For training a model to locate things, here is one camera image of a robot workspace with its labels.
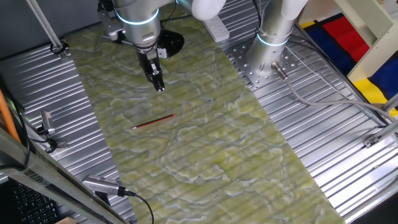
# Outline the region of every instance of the power strip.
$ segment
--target power strip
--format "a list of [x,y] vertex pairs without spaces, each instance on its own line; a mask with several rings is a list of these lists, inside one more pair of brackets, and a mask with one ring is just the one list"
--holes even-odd
[[203,23],[215,42],[225,42],[229,38],[229,31],[218,16]]

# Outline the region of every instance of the silver cylinder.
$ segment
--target silver cylinder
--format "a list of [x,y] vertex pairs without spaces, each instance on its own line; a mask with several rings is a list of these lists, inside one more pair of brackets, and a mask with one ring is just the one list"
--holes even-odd
[[262,17],[261,30],[246,53],[248,65],[256,75],[272,73],[271,65],[279,62],[295,20],[282,14],[283,0],[272,0]]
[[139,48],[153,45],[160,34],[158,5],[146,0],[115,0],[114,3],[126,38]]
[[192,13],[192,2],[193,0],[177,0],[178,3],[184,7],[189,13]]

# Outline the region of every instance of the green marbled mat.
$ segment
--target green marbled mat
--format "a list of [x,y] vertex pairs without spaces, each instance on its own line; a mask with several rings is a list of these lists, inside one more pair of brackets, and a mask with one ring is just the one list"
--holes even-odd
[[[163,93],[131,46],[93,51],[102,25],[67,37],[121,180],[148,199],[155,223],[344,223],[203,24],[167,29],[186,43],[161,60]],[[131,203],[150,223],[146,205]]]

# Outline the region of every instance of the ridged aluminum panel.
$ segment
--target ridged aluminum panel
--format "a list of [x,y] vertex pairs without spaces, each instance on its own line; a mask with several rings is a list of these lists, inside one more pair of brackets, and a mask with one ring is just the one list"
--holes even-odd
[[[56,133],[52,138],[66,141],[66,149],[51,156],[77,179],[86,175],[119,178],[98,120],[90,105],[75,63],[61,60],[49,46],[35,49],[0,62],[0,72],[12,94],[25,107],[24,117],[36,128],[41,125],[40,111],[50,111]],[[124,218],[135,220],[127,197],[111,197],[112,207]],[[60,206],[61,214],[78,223],[88,220]]]
[[[261,2],[264,8],[267,1]],[[237,66],[229,49],[254,37],[256,10],[251,0],[227,0],[219,17],[231,34],[220,46],[231,63]],[[298,28],[294,34],[306,37]],[[347,97],[363,101],[346,78],[318,54],[301,46],[288,46],[312,62]],[[297,65],[289,78],[303,97],[312,101],[343,99],[299,61]],[[237,70],[348,223],[398,190],[394,187],[383,192],[398,176],[396,139],[387,138],[369,149],[363,145],[363,141],[379,131],[381,125],[371,119],[369,113],[363,113],[353,105],[303,105],[279,77],[269,77],[269,83],[256,88],[242,70],[238,67]],[[12,92],[27,107],[25,116],[33,125],[40,125],[40,110],[52,112],[57,126],[56,138],[68,143],[68,149],[53,154],[59,163],[79,179],[87,174],[119,177],[71,59],[61,61],[45,46],[0,63],[0,71],[6,74]],[[373,195],[377,195],[377,199],[367,201]],[[110,201],[122,216],[134,216],[125,198],[113,197]],[[71,216],[79,222],[85,221],[78,214]]]
[[[269,77],[264,86],[254,87],[230,53],[243,42],[250,45],[254,38],[258,21],[253,3],[251,0],[227,0],[219,17],[230,31],[230,38],[220,43],[221,48],[346,222],[352,222],[397,192],[397,187],[383,191],[398,177],[396,139],[389,137],[369,149],[363,144],[366,138],[380,130],[379,120],[374,121],[369,117],[371,113],[364,113],[354,105],[304,105],[277,75]],[[293,35],[309,39],[298,27]],[[305,44],[299,39],[293,40]],[[305,57],[299,57],[301,60],[314,64],[317,70],[311,69],[321,72],[348,98],[364,101],[352,84],[313,50],[292,43],[287,46]],[[344,99],[296,61],[297,69],[289,74],[289,79],[302,97],[311,101]],[[376,198],[367,201],[373,195]]]

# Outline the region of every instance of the pencil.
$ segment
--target pencil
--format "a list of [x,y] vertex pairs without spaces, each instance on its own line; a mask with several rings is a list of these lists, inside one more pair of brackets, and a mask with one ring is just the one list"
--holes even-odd
[[176,116],[176,114],[171,114],[171,115],[168,115],[168,116],[166,116],[166,117],[156,119],[156,120],[154,120],[154,121],[149,121],[149,122],[146,122],[146,123],[144,123],[144,124],[140,124],[140,125],[138,125],[138,126],[135,126],[135,127],[131,128],[131,129],[134,130],[134,129],[137,129],[137,128],[141,128],[141,127],[143,127],[143,126],[147,126],[147,125],[156,123],[156,122],[158,122],[158,121],[163,121],[164,119],[172,118],[172,117],[174,117],[174,116]]

